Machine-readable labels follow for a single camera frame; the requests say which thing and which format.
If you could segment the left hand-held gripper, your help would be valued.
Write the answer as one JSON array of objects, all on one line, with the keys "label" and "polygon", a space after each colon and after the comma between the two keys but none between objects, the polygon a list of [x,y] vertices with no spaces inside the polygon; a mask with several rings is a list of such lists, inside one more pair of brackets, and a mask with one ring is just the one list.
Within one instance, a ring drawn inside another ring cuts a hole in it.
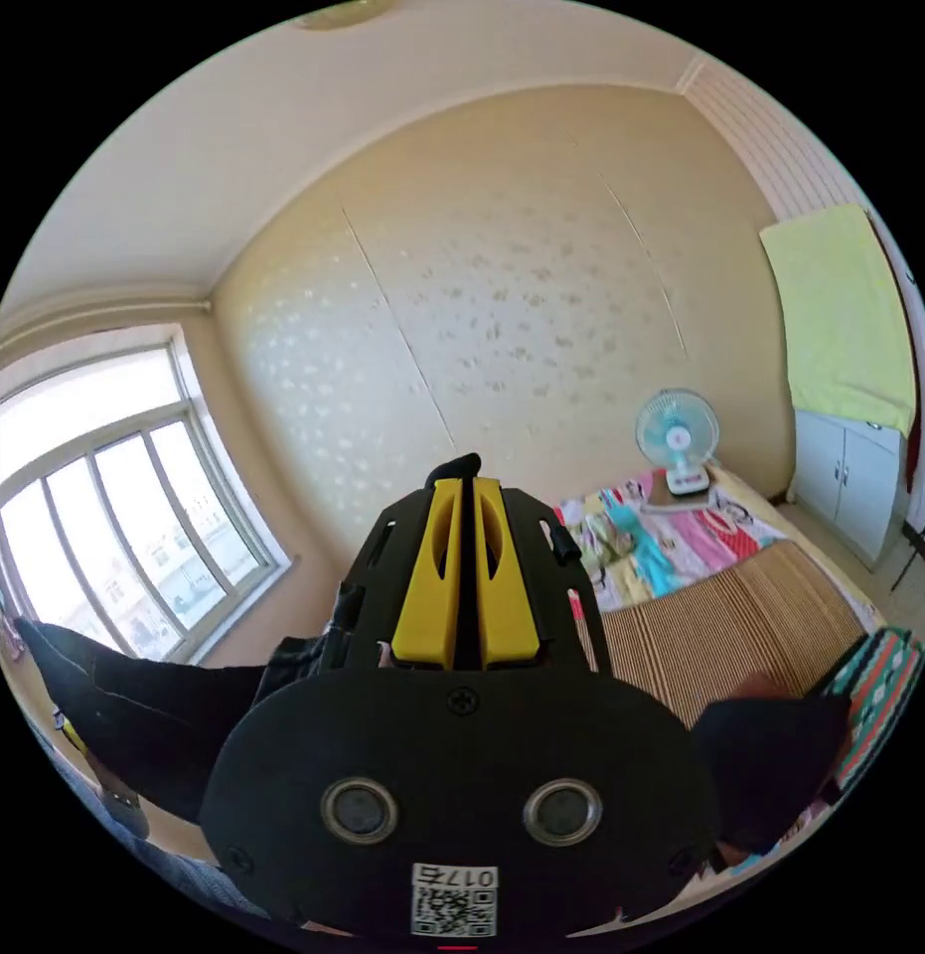
[{"label": "left hand-held gripper", "polygon": [[[87,755],[86,745],[66,717],[59,718],[59,732],[80,755]],[[107,814],[119,826],[139,840],[149,839],[149,820],[136,793],[101,783],[98,797]]]}]

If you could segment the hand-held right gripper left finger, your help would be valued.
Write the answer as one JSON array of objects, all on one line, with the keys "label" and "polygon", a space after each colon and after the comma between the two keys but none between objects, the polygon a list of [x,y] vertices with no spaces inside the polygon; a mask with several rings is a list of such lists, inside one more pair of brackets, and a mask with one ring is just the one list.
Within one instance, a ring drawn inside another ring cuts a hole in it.
[{"label": "hand-held right gripper left finger", "polygon": [[435,482],[402,609],[391,639],[406,665],[450,665],[459,609],[463,481]]}]

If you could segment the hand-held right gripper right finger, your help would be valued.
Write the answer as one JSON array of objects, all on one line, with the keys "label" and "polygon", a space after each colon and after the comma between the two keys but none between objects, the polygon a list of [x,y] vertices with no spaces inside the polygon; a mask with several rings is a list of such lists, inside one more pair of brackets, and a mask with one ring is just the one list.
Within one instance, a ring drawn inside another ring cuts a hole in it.
[{"label": "hand-held right gripper right finger", "polygon": [[540,650],[540,639],[500,482],[475,479],[473,507],[481,662],[531,663]]}]

